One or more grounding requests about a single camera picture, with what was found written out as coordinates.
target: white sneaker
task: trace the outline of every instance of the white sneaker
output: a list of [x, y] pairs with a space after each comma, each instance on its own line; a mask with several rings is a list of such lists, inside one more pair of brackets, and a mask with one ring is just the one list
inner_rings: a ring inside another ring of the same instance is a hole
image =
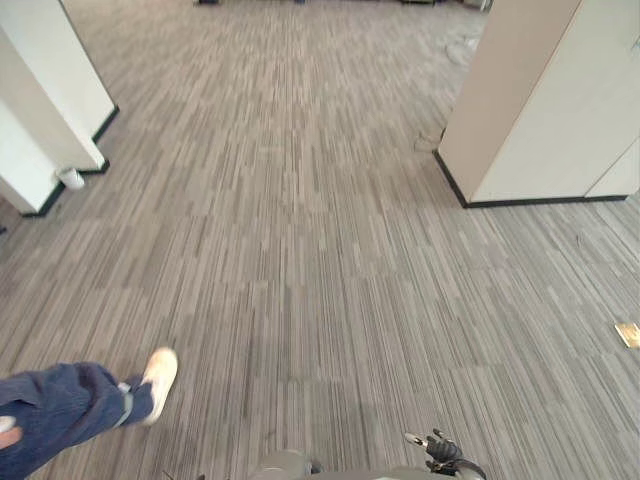
[[151, 398], [153, 399], [153, 410], [142, 421], [143, 425], [154, 423], [164, 408], [171, 385], [178, 373], [178, 356], [176, 352], [167, 347], [162, 347], [153, 352], [147, 368], [144, 371], [142, 383], [151, 384]]

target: black baseboard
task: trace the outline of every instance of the black baseboard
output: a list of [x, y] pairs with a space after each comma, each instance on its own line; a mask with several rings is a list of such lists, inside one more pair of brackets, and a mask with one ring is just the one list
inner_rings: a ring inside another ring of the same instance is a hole
[[40, 207], [40, 210], [38, 210], [37, 212], [23, 213], [22, 216], [24, 218], [44, 217], [47, 213], [49, 213], [49, 210], [51, 210], [53, 204], [56, 203], [56, 200], [58, 200], [58, 197], [60, 197], [63, 190], [64, 183], [58, 182], [45, 202], [42, 204], [42, 207]]
[[111, 125], [111, 122], [113, 122], [113, 120], [116, 118], [118, 113], [120, 113], [120, 107], [116, 105], [115, 107], [113, 107], [113, 110], [111, 111], [109, 116], [105, 119], [105, 121], [102, 122], [102, 125], [100, 125], [100, 128], [98, 129], [98, 131], [93, 135], [93, 137], [91, 137], [91, 140], [93, 140], [93, 143], [96, 143], [98, 140], [100, 140], [100, 137], [104, 135], [104, 132], [107, 131], [107, 128], [109, 128], [109, 125]]
[[107, 173], [107, 170], [109, 170], [110, 166], [111, 163], [109, 162], [109, 159], [105, 158], [102, 167], [100, 167], [98, 170], [78, 170], [78, 173], [80, 175], [104, 175], [105, 173]]
[[456, 194], [456, 198], [462, 208], [493, 208], [493, 207], [513, 207], [517, 205], [548, 205], [553, 203], [588, 203], [588, 202], [619, 202], [627, 198], [626, 195], [605, 195], [601, 197], [558, 197], [558, 198], [525, 198], [520, 200], [492, 200], [486, 202], [467, 202], [462, 194], [462, 190], [458, 187], [455, 178], [444, 163], [437, 149], [433, 150], [433, 156], [436, 158], [442, 173], [449, 182], [449, 186]]
[[[78, 173], [80, 175], [85, 175], [85, 176], [103, 175], [107, 172], [107, 170], [109, 170], [110, 166], [111, 166], [111, 163], [109, 162], [109, 159], [105, 158], [104, 163], [102, 164], [102, 167], [100, 167], [98, 170], [78, 170]], [[58, 182], [58, 184], [55, 186], [55, 188], [51, 191], [51, 193], [47, 197], [47, 200], [42, 204], [42, 207], [40, 207], [40, 210], [38, 210], [37, 212], [22, 213], [21, 215], [24, 218], [44, 217], [47, 213], [49, 213], [49, 210], [51, 210], [51, 207], [53, 207], [53, 204], [56, 203], [56, 200], [58, 200], [60, 195], [62, 195], [64, 188], [65, 188], [64, 183]]]

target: ripped jeans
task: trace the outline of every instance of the ripped jeans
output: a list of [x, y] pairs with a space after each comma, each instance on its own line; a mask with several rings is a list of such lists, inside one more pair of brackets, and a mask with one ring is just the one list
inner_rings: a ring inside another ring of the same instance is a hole
[[0, 380], [0, 417], [22, 439], [0, 449], [0, 479], [23, 479], [62, 450], [143, 420], [153, 409], [142, 376], [118, 383], [97, 363], [58, 364]]

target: wall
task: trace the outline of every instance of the wall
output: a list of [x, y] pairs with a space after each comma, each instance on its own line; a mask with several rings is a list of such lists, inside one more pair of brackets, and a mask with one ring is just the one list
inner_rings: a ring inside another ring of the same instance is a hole
[[0, 126], [0, 194], [21, 212], [36, 212], [58, 183], [56, 165], [1, 100]]
[[65, 166], [96, 170], [104, 157], [50, 101], [0, 29], [0, 194], [22, 213], [38, 211]]
[[631, 195], [640, 188], [640, 137], [627, 148], [616, 162], [591, 187], [587, 197]]
[[438, 147], [467, 201], [508, 136], [579, 3], [494, 3]]
[[0, 27], [67, 121], [89, 138], [114, 103], [57, 0], [2, 0]]
[[584, 0], [472, 200], [586, 195], [640, 130], [638, 35], [638, 0]]

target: striped carpet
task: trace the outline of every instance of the striped carpet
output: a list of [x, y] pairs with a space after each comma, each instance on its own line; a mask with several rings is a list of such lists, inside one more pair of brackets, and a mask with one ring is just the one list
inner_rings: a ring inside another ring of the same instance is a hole
[[38, 479], [243, 479], [275, 449], [638, 479], [640, 197], [460, 209], [432, 155], [486, 16], [454, 3], [67, 0], [121, 113], [48, 217], [0, 206], [0, 374], [171, 345], [153, 428]]

